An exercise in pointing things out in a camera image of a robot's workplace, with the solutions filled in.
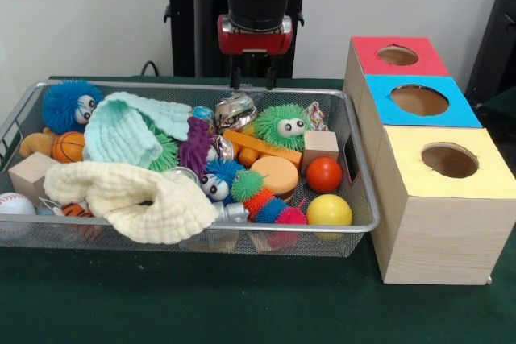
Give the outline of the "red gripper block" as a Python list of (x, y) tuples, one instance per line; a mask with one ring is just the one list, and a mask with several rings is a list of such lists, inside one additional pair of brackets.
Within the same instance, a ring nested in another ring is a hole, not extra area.
[[(223, 54), (230, 55), (230, 87), (240, 88), (240, 56), (244, 53), (283, 55), (293, 40), (293, 24), (285, 16), (281, 25), (272, 31), (248, 31), (231, 23), (228, 15), (220, 15), (217, 22), (218, 45)], [(266, 89), (274, 89), (277, 83), (277, 56), (270, 56), (266, 76)]]

